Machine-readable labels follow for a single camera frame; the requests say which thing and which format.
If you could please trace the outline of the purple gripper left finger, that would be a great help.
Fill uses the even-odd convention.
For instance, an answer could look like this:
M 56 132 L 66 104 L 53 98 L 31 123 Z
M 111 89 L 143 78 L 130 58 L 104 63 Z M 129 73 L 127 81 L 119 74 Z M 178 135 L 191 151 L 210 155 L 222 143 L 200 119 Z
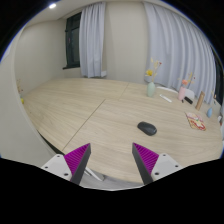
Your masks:
M 79 185 L 91 154 L 91 145 L 85 144 L 66 155 L 56 154 L 42 169 Z

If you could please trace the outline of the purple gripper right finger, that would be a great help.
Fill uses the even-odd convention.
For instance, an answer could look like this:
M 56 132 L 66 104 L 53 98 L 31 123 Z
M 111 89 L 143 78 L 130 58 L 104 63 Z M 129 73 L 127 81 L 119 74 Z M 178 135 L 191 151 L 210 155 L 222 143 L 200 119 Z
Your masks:
M 182 166 L 168 154 L 157 154 L 137 143 L 132 144 L 132 154 L 145 185 L 182 168 Z

